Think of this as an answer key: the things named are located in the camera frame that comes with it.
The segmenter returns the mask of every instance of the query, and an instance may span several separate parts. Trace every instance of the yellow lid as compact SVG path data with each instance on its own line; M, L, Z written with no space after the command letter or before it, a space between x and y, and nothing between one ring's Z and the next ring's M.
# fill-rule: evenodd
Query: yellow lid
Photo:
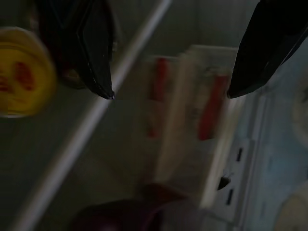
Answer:
M41 44L22 29L0 33L0 114L28 116L54 92L56 77Z

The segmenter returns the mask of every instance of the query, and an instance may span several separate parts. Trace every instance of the white pole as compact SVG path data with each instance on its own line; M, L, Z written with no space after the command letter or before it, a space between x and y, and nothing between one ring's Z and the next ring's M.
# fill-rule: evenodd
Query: white pole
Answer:
M157 25L167 12L172 0L159 0L143 25L129 43L123 56L112 70L112 83L118 91L127 73L136 61L145 44L152 36ZM46 169L39 184L34 188L18 217L9 229L11 231L29 231L37 224L57 193L66 175L78 159L101 117L107 110L110 100L97 97L84 114L80 124L73 130L58 155Z

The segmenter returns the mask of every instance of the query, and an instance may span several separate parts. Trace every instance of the yellow container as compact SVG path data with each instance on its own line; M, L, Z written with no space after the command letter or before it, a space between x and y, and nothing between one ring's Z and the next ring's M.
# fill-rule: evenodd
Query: yellow container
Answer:
M48 52L31 32L0 30L0 116L30 116L51 98L56 74Z

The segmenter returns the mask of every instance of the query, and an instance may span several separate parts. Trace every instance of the white rod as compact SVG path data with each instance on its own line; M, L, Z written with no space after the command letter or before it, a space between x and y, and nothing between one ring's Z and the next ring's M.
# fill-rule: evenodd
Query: white rod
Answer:
M138 55L152 36L157 25L167 12L172 0L159 0L148 18L141 25L128 45L127 50L112 70L112 83L118 91L127 73ZM9 229L11 231L29 231L34 228L57 193L66 175L78 159L83 148L94 132L97 124L107 110L110 100L97 97L90 109L84 114L80 124L46 169L41 181L26 200L23 208Z

